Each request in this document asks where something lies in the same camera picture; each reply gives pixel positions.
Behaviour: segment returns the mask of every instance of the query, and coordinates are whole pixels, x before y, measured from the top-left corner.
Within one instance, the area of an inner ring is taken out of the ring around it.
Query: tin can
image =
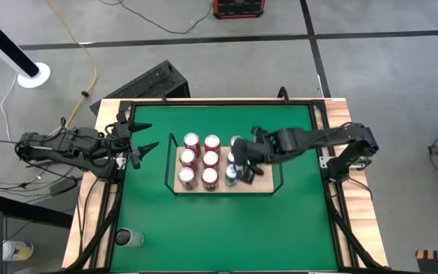
[[[234,164],[234,155],[232,151],[227,154],[227,164]]]
[[[234,166],[232,164],[228,164],[226,167],[226,186],[236,186],[236,170],[234,170]]]
[[[208,191],[214,191],[217,188],[219,176],[214,168],[206,168],[202,171],[202,184]]]
[[[204,140],[204,150],[221,154],[221,140],[216,135],[209,135]]]
[[[207,151],[202,156],[202,163],[204,164],[204,169],[214,168],[219,170],[219,155],[214,151]]]
[[[187,133],[183,138],[183,145],[187,149],[191,149],[193,152],[195,152],[196,156],[201,154],[201,140],[198,138],[197,134],[193,132]]]
[[[144,242],[144,235],[139,231],[121,228],[116,233],[114,241],[120,247],[140,247]]]
[[[195,152],[192,149],[185,149],[182,151],[182,154],[180,155],[180,163],[183,167],[190,167],[194,170],[194,172],[197,172],[197,158],[195,157]]]
[[[184,167],[179,170],[179,181],[186,190],[193,190],[197,186],[195,172],[190,167]]]
[[[241,137],[241,136],[239,136],[239,135],[236,135],[236,136],[233,136],[232,138],[231,138],[231,146],[233,146],[234,145],[234,142],[236,141],[236,139],[242,139],[243,137]]]
[[[236,178],[239,180],[243,176],[244,166],[233,164],[233,169],[236,172]]]
[[[27,241],[5,241],[3,243],[3,261],[23,261],[33,255],[34,246]]]

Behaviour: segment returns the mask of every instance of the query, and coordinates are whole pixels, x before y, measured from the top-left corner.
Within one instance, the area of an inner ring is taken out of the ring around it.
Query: black box
[[[214,0],[217,19],[258,18],[263,14],[265,0]]]
[[[189,84],[178,70],[165,60],[118,88],[106,98],[190,98]],[[90,106],[97,116],[100,100]]]

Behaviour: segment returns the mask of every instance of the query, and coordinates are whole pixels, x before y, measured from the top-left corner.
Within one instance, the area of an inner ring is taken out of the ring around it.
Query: red soda can
[[[186,190],[193,190],[197,186],[195,172],[190,167],[184,167],[179,171],[179,181]]]
[[[197,158],[195,157],[195,152],[192,149],[185,149],[182,151],[182,154],[180,155],[180,163],[183,167],[190,167],[194,170],[194,172],[197,172]]]
[[[209,135],[204,139],[204,150],[215,151],[217,155],[221,154],[221,140],[216,135]]]
[[[201,141],[198,135],[193,132],[187,133],[183,138],[183,146],[195,152],[196,157],[201,154]]]
[[[214,168],[206,168],[202,171],[202,184],[206,190],[216,190],[218,182],[219,176]]]
[[[202,163],[204,164],[204,169],[206,168],[214,168],[215,170],[219,169],[219,155],[214,151],[207,151],[202,156]]]

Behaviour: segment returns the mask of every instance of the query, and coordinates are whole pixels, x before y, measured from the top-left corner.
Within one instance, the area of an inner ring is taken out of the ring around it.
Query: wooden table
[[[101,102],[100,110],[97,115],[97,121],[95,128],[104,132],[104,127],[110,123],[116,121],[116,114],[118,113],[119,104],[121,100],[134,100],[134,101],[160,101],[161,99],[104,99]],[[168,99],[173,100],[205,100],[204,98],[189,98],[189,99]],[[215,98],[214,100],[231,100],[229,98]],[[234,100],[251,100],[251,98],[234,98]],[[283,100],[282,98],[254,98],[254,100]],[[343,98],[326,98],[326,99],[316,99],[316,98],[294,98],[290,100],[324,100],[325,108],[328,117],[328,123],[331,127],[340,126],[345,122],[351,121],[351,116],[349,114],[348,105],[346,100]],[[322,121],[318,120],[319,128],[322,128]],[[338,155],[342,152],[344,146],[339,146],[335,148],[335,153]],[[351,171],[351,177],[355,180],[367,185],[366,177],[363,171]],[[95,181],[95,176],[87,172],[84,174],[84,178],[81,183],[81,189],[79,193],[79,203],[81,213],[84,211],[84,201],[89,196],[89,201],[86,209],[86,222],[84,227],[83,245],[86,246],[90,239],[94,236],[97,228],[97,219],[100,211],[100,205],[103,198],[104,183],[97,182],[97,185],[93,188],[92,192],[89,193],[89,189],[93,182]],[[374,260],[378,263],[386,266],[388,265],[386,261],[385,251],[381,241],[381,235],[379,234],[378,223],[376,220],[376,215],[373,208],[373,203],[370,199],[370,194],[357,186],[356,184],[349,183],[348,181],[342,184],[344,195],[346,199],[346,206],[348,208],[349,219],[351,223],[351,230],[356,235],[357,239],[362,243],[366,250],[371,254]],[[110,210],[113,204],[115,187],[112,186],[111,194],[108,202],[108,210]],[[341,252],[343,256],[343,261],[345,266],[350,266],[351,262],[349,260],[348,246],[344,235],[341,230],[338,229],[339,241],[341,244]],[[72,227],[70,234],[68,236],[67,249],[65,251],[64,260],[62,267],[67,267],[71,265],[78,257],[79,251],[79,225],[78,225],[78,214],[77,209],[74,213],[74,220],[72,222]],[[97,267],[104,266],[106,248],[108,246],[109,229],[104,234],[97,258]]]

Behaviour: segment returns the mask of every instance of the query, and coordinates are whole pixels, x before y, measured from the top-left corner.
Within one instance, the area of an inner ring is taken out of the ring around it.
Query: gray floor
[[[200,18],[208,3],[127,1],[130,7],[174,30],[184,30]],[[309,0],[308,5],[317,33],[438,30],[438,1]],[[210,15],[186,36],[165,33],[119,6],[108,7],[97,0],[56,1],[56,7],[81,42],[306,33],[297,0],[267,0],[265,14],[258,19],[218,21]],[[60,21],[40,0],[0,0],[0,27],[19,44],[71,42]],[[318,43],[332,96],[348,99],[353,119],[370,126],[380,146],[367,177],[389,264],[394,269],[417,270],[415,250],[438,250],[438,175],[427,157],[427,146],[438,136],[438,37]],[[165,59],[189,80],[193,97],[268,97],[282,85],[292,97],[321,94],[307,40],[90,51],[97,60],[100,79],[79,112],[76,126],[94,124],[89,104]],[[13,139],[27,131],[51,132],[60,116],[70,114],[79,92],[93,77],[81,49],[27,54],[50,65],[52,77],[35,90],[16,86],[8,97],[5,109]],[[13,77],[13,71],[0,60],[0,101]],[[0,139],[5,138],[0,111]],[[11,146],[0,144],[1,181],[23,182],[37,174],[37,170],[24,169]],[[45,176],[42,181],[51,179]],[[48,189],[30,194],[37,193],[48,193]],[[0,195],[25,202],[30,199]],[[65,210],[76,203],[75,195],[41,203]],[[18,225],[15,221],[8,229],[15,231]],[[63,229],[31,225],[19,239],[36,243],[36,256],[25,263],[11,263],[8,269],[14,272],[32,266],[26,272],[57,270],[67,235]]]

